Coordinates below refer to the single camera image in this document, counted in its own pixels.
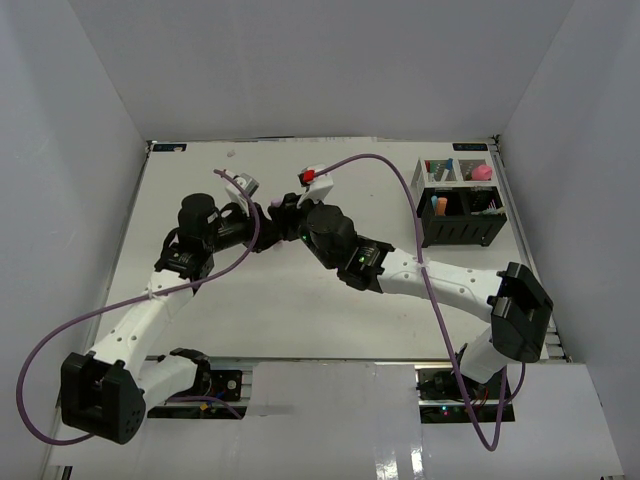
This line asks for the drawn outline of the orange stubby highlighter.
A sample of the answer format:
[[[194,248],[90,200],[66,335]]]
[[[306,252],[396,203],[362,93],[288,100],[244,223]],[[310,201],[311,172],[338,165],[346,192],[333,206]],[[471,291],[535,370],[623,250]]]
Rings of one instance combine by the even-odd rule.
[[[438,197],[436,206],[435,206],[435,214],[437,216],[444,216],[446,214],[448,199],[446,197]]]

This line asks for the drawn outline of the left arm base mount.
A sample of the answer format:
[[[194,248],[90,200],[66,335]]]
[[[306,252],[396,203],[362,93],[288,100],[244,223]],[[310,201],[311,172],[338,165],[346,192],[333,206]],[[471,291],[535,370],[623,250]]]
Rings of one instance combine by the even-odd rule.
[[[240,420],[249,403],[250,385],[242,370],[211,370],[201,375],[189,390],[174,394],[171,400],[147,414],[153,419]]]

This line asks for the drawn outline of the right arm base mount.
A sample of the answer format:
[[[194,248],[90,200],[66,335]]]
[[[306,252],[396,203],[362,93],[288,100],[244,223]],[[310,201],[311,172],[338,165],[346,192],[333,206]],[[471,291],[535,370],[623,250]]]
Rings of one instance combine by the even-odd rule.
[[[497,420],[501,374],[480,384],[464,378],[471,407],[479,423]],[[468,409],[451,368],[417,368],[416,390],[422,424],[467,424]]]

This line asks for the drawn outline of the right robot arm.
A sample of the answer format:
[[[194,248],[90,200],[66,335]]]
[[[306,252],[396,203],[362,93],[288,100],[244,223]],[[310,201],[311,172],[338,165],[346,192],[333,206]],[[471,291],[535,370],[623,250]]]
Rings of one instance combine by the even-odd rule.
[[[359,291],[403,295],[466,312],[487,325],[454,354],[453,390],[472,399],[510,363],[540,360],[553,302],[531,269],[511,262],[502,270],[478,270],[428,260],[389,243],[361,236],[334,205],[290,193],[268,208],[282,238],[299,239],[340,281]]]

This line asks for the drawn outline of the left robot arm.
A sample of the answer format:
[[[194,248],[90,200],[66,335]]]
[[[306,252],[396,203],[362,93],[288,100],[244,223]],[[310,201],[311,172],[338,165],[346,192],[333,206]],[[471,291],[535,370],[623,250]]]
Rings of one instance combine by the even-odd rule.
[[[178,225],[163,242],[141,302],[88,353],[70,354],[61,367],[65,425],[117,444],[130,441],[146,414],[172,397],[199,399],[211,387],[206,354],[177,348],[148,366],[155,341],[198,292],[213,255],[243,244],[256,250],[268,220],[259,204],[218,208],[204,193],[181,202]]]

